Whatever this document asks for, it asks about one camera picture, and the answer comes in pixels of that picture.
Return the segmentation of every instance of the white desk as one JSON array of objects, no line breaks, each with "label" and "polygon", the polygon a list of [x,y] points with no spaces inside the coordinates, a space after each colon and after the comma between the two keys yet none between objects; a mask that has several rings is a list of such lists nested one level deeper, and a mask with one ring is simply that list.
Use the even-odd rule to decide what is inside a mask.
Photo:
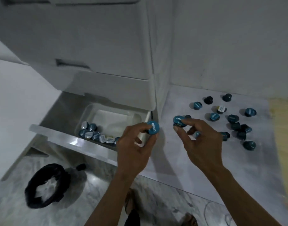
[{"label": "white desk", "polygon": [[0,60],[0,180],[25,153],[39,124],[61,91],[30,66]]}]

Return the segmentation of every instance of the black pants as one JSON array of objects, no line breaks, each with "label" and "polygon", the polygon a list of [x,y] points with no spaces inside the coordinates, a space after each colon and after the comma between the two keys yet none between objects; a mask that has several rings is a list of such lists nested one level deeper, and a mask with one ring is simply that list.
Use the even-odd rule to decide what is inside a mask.
[{"label": "black pants", "polygon": [[133,209],[131,213],[128,215],[128,218],[125,221],[124,226],[140,226],[140,216],[135,209]]}]

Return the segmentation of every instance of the foot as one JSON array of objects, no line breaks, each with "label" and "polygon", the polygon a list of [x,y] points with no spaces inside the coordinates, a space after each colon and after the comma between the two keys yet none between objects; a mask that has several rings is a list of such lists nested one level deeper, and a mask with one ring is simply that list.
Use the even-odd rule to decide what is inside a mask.
[{"label": "foot", "polygon": [[127,192],[124,206],[127,215],[129,215],[133,209],[137,210],[137,205],[135,202],[135,191],[131,188],[129,188]]},{"label": "foot", "polygon": [[197,221],[193,215],[186,213],[181,226],[197,226]]}]

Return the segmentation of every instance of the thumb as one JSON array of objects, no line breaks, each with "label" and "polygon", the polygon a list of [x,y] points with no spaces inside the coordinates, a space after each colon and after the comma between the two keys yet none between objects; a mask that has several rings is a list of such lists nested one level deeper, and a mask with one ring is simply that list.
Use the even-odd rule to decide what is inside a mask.
[{"label": "thumb", "polygon": [[173,129],[176,131],[177,135],[180,137],[180,139],[182,140],[184,147],[191,147],[192,141],[190,139],[190,137],[188,136],[188,134],[186,133],[186,131],[183,128],[180,128],[178,126],[173,126]]},{"label": "thumb", "polygon": [[145,146],[142,147],[142,152],[144,154],[148,154],[149,156],[151,155],[151,151],[152,151],[153,146],[155,145],[155,142],[157,141],[157,137],[158,137],[158,134],[151,135],[149,137]]}]

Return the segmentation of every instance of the forearm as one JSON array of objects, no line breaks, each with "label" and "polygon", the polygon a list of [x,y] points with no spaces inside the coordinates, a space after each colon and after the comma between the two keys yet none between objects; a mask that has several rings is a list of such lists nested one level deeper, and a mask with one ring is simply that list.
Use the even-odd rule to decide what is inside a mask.
[{"label": "forearm", "polygon": [[225,167],[204,171],[237,226],[281,226],[233,178]]},{"label": "forearm", "polygon": [[124,200],[133,180],[117,173],[85,226],[118,225]]}]

